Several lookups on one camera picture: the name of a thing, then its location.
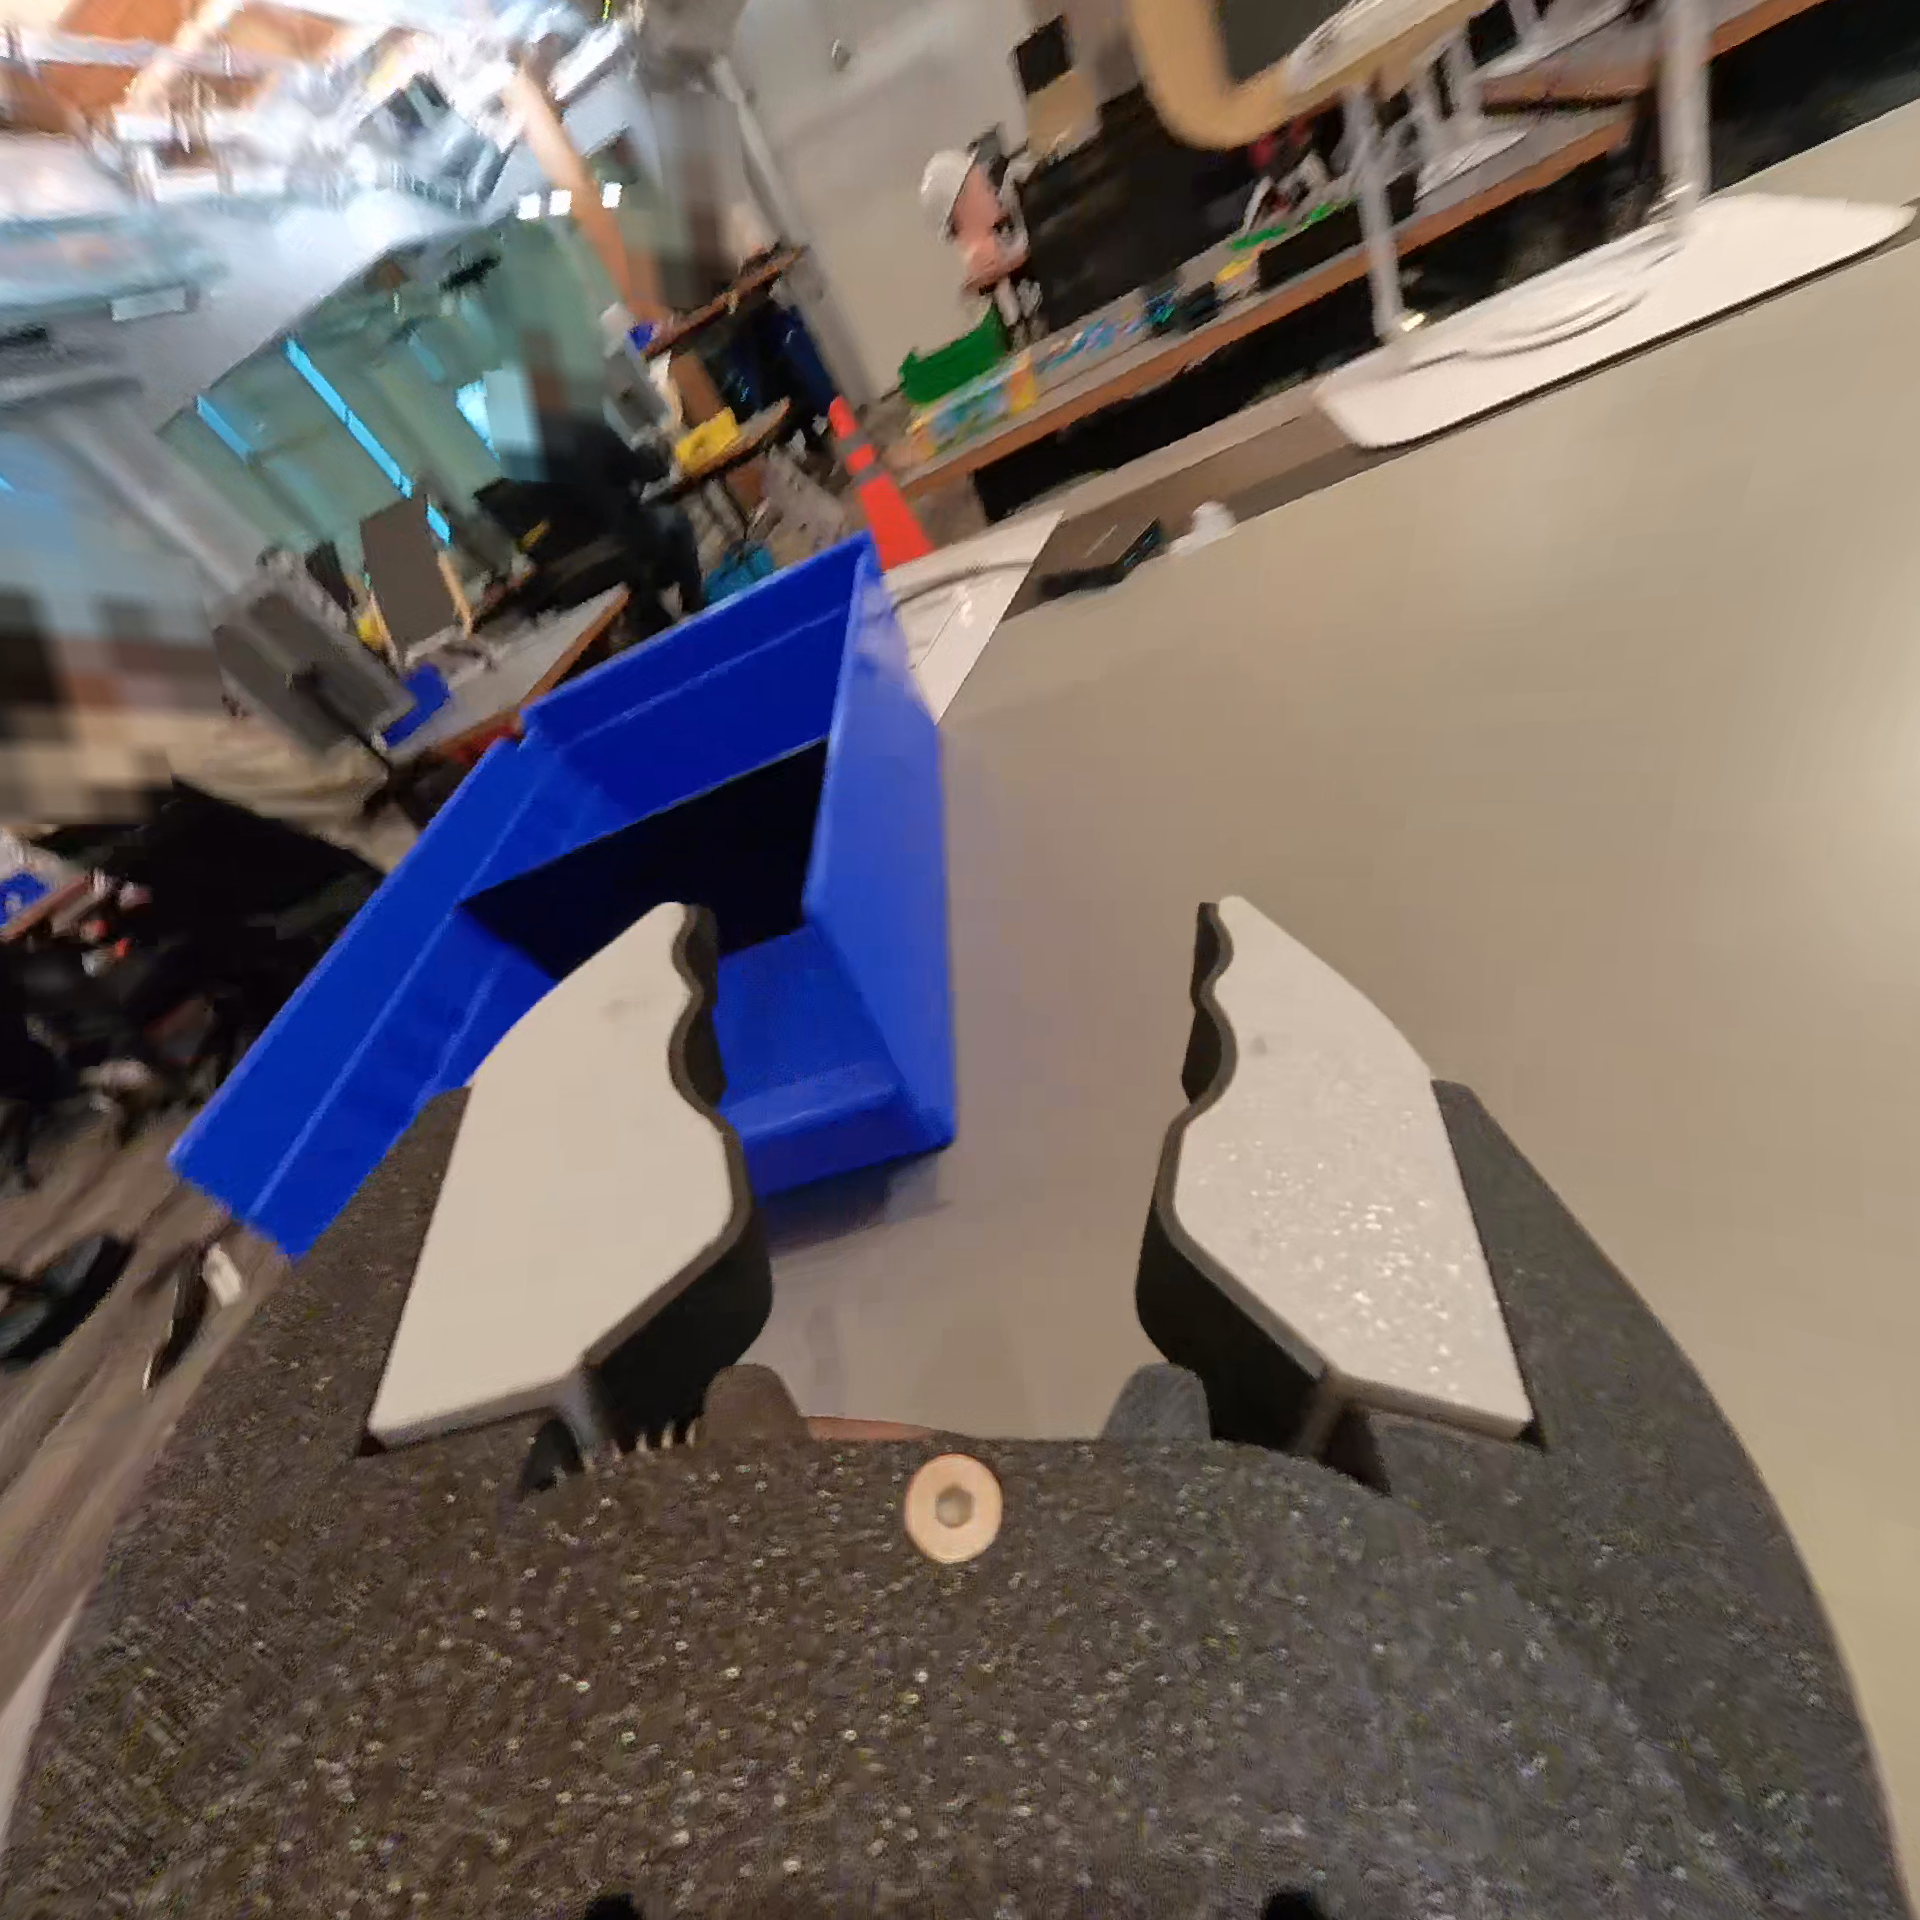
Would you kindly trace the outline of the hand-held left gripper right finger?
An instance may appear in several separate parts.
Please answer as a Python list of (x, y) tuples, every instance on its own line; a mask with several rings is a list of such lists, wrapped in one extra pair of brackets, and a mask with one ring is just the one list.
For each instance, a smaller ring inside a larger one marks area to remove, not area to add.
[(1188, 1005), (1134, 1308), (1203, 1435), (1328, 1452), (1382, 1414), (1520, 1440), (1531, 1395), (1423, 1058), (1235, 896), (1194, 910)]

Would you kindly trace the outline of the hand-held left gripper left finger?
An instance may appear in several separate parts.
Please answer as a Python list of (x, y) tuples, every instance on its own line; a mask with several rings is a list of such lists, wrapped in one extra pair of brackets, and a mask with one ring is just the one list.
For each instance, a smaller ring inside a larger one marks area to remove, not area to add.
[(717, 922), (663, 902), (551, 988), (366, 1180), (397, 1321), (366, 1445), (534, 1419), (582, 1452), (687, 1445), (773, 1272), (721, 1115)]

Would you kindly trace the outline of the black office chair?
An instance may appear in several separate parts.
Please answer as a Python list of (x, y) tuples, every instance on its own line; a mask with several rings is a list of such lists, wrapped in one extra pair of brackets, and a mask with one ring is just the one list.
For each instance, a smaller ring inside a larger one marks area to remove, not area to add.
[(128, 1140), (201, 1108), (378, 872), (320, 836), (172, 783), (144, 817), (59, 829), (79, 896), (5, 932), (5, 1186), (33, 1187), (52, 1119), (95, 1102)]

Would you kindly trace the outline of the blue plastic bin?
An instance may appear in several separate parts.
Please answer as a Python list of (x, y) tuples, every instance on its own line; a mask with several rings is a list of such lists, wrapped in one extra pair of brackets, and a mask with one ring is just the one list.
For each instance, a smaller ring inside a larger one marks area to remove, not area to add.
[(870, 538), (534, 703), (170, 1152), (286, 1260), (420, 1111), (661, 902), (717, 924), (757, 1197), (956, 1138), (945, 794)]

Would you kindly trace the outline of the grey monitor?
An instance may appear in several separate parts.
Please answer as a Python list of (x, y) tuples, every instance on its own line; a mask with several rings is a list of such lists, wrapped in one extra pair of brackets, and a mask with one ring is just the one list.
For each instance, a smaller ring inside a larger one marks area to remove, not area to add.
[(378, 746), (413, 709), (394, 669), (291, 582), (267, 581), (217, 601), (207, 625), (238, 704), (305, 751)]

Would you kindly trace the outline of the small black device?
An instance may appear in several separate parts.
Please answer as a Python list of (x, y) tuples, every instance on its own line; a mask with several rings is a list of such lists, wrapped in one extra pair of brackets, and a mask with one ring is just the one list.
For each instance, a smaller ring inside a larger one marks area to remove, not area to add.
[(1166, 548), (1163, 522), (1148, 518), (1138, 530), (1102, 530), (1083, 553), (1061, 564), (1035, 564), (1030, 585), (1039, 602), (1081, 597), (1088, 593), (1113, 590), (1127, 582), (1142, 564), (1158, 558)]

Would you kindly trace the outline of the orange traffic cone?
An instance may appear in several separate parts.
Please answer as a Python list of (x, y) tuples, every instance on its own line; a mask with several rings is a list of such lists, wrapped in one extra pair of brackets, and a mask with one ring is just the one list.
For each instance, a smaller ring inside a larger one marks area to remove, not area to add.
[(880, 567), (890, 573), (930, 558), (932, 543), (914, 518), (907, 499), (899, 493), (894, 473), (867, 438), (846, 396), (837, 395), (830, 399), (828, 429), (834, 459), (851, 483)]

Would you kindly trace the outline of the colourful printed box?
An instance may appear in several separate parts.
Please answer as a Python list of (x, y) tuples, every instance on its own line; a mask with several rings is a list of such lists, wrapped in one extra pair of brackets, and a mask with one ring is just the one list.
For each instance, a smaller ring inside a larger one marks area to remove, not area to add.
[(1027, 351), (917, 408), (904, 428), (913, 460), (936, 460), (958, 445), (1012, 423), (1039, 403), (1039, 379)]

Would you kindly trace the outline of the long wooden workbench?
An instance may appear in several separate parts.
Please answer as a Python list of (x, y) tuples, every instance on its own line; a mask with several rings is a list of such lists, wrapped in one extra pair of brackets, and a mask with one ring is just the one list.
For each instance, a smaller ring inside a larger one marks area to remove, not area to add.
[[(1601, 173), (1630, 147), (1619, 101), (1547, 112), (1478, 180), (1395, 231), (1401, 290), (1428, 318), (1494, 290), (1508, 244), (1536, 217), (1570, 217), (1577, 236), (1601, 223)], [(1278, 286), (1230, 300), (1190, 332), (1148, 334), (1069, 379), (1027, 412), (899, 473), (910, 506), (966, 492), (989, 522), (1069, 483), (1111, 473), (1244, 408), (1297, 390), (1362, 357), (1375, 342), (1362, 249), (1345, 249)]]

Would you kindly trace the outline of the green plastic bin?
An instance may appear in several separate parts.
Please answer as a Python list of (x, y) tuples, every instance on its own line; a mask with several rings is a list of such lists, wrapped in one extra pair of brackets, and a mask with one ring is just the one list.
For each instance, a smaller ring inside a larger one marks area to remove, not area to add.
[(987, 302), (964, 334), (936, 347), (913, 349), (899, 361), (899, 395), (913, 410), (922, 410), (956, 390), (969, 386), (1010, 353), (1006, 324), (994, 302)]

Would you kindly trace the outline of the toy figure white helmet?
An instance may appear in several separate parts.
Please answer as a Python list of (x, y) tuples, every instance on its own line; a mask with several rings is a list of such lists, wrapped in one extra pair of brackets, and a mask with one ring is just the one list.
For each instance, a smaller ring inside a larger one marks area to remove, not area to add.
[(921, 206), (954, 255), (964, 295), (982, 300), (1010, 342), (1027, 342), (1035, 295), (1017, 193), (979, 147), (944, 147), (922, 166)]

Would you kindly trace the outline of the wooden-edged black board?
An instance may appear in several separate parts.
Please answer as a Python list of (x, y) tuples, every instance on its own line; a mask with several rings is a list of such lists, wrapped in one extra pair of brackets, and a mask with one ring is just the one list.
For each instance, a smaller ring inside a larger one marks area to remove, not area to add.
[(1354, 90), (1395, 90), (1485, 4), (1128, 4), (1138, 80), (1179, 142), (1233, 151)]

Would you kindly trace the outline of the white flat base plate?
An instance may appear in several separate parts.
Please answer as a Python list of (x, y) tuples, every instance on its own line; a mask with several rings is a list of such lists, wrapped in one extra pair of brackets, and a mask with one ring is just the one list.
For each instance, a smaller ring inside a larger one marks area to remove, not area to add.
[(1058, 508), (999, 522), (885, 573), (913, 679), (936, 723), (1013, 607), (1061, 522)]

